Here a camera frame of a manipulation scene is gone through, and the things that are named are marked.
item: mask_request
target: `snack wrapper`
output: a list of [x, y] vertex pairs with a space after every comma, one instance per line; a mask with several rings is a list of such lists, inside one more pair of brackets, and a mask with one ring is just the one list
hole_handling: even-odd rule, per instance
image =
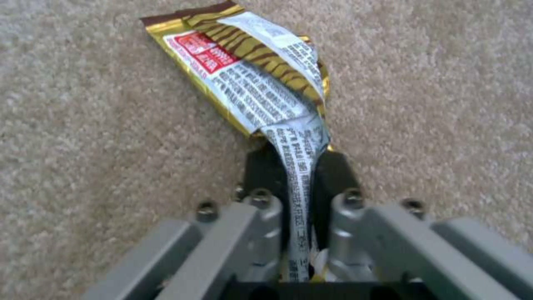
[[183, 20], [194, 30], [203, 32], [228, 52], [260, 67], [318, 106], [324, 104], [317, 53], [287, 29], [231, 1], [185, 13], [188, 15]]
[[[141, 20], [147, 32], [232, 125], [246, 136], [260, 133], [275, 146], [287, 171], [289, 187], [290, 241], [285, 276], [289, 281], [308, 281], [311, 243], [308, 222], [310, 184], [316, 160], [329, 144], [329, 133], [322, 118], [324, 99], [329, 93], [329, 78], [325, 66], [318, 61], [315, 49], [309, 45], [309, 38], [296, 37], [285, 28], [246, 13], [242, 7], [225, 2]], [[260, 48], [269, 49], [270, 56], [265, 57], [267, 64], [262, 62], [258, 65], [259, 60], [253, 60], [262, 54], [242, 56], [232, 52], [239, 47], [235, 48], [235, 40], [228, 40], [230, 32], [227, 31], [234, 29], [223, 29], [225, 33], [220, 34], [228, 38], [222, 39], [218, 38], [220, 35], [217, 33], [211, 33], [210, 37], [208, 28], [197, 30], [202, 20], [206, 20], [206, 14], [210, 14], [215, 22], [229, 22], [236, 26], [244, 21], [228, 21], [228, 18], [220, 17], [245, 17], [248, 21], [253, 20], [252, 23], [260, 23], [266, 31], [272, 25], [272, 28], [282, 32], [278, 36], [283, 39], [278, 39], [279, 41], [285, 41], [285, 45], [297, 44], [299, 49], [306, 49], [305, 59], [313, 62], [313, 70], [307, 65], [307, 69], [299, 69], [303, 70], [301, 74], [300, 71], [292, 72], [294, 80], [284, 81], [285, 77], [277, 76], [277, 71], [268, 67], [270, 59], [280, 62], [275, 58], [282, 56], [274, 51], [280, 49], [279, 44], [276, 45], [277, 48], [272, 46], [275, 48], [273, 49], [270, 44], [263, 43], [265, 46]], [[222, 42], [227, 42], [226, 47], [221, 45]], [[288, 61], [280, 64], [285, 66], [284, 70], [290, 70]], [[318, 80], [313, 72], [318, 72]], [[305, 89], [300, 85], [298, 88], [288, 84], [292, 81], [306, 81], [303, 83]], [[307, 94], [313, 94], [310, 91], [314, 91], [319, 97], [308, 98]]]

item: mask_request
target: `floor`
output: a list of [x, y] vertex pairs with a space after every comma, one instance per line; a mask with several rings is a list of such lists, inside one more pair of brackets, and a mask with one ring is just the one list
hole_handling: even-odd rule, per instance
[[[229, 201], [257, 143], [138, 20], [213, 3], [0, 3], [0, 298], [76, 298], [161, 218]], [[316, 43], [371, 203], [415, 196], [533, 251], [531, 1], [239, 3]]]

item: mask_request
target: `bolt head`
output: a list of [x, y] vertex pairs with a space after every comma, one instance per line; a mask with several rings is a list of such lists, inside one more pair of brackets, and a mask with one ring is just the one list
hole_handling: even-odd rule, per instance
[[361, 209], [365, 207], [365, 201], [361, 197], [361, 191], [358, 188], [348, 188], [343, 193], [343, 203], [350, 209]]
[[215, 202], [204, 201], [196, 209], [196, 219], [200, 222], [212, 222], [219, 216], [219, 210]]
[[401, 205], [413, 216], [422, 219], [426, 213], [424, 202], [415, 198], [407, 198], [401, 201]]
[[259, 209], [265, 209], [270, 206], [272, 193], [266, 188], [256, 188], [250, 194], [251, 204]]

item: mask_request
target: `screw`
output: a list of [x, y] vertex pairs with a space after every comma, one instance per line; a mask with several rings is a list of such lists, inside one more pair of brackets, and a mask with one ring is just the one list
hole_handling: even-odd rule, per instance
[[236, 186], [235, 186], [235, 191], [234, 191], [234, 195], [233, 195], [233, 200], [234, 201], [237, 201], [237, 202], [242, 202], [243, 201], [243, 198], [244, 198], [244, 187], [241, 183], [238, 183]]
[[270, 191], [266, 188], [256, 188], [251, 192], [250, 196], [252, 197], [251, 204], [253, 206], [259, 209], [265, 209], [270, 205], [272, 193], [270, 193]]
[[219, 217], [219, 210], [216, 203], [206, 200], [198, 205], [196, 209], [196, 219], [200, 222], [212, 222]]
[[406, 198], [401, 201], [401, 205], [413, 216], [422, 219], [426, 213], [424, 202], [415, 198]]
[[365, 207], [365, 201], [361, 198], [361, 193], [358, 188], [347, 188], [343, 193], [343, 203], [350, 209], [361, 209]]

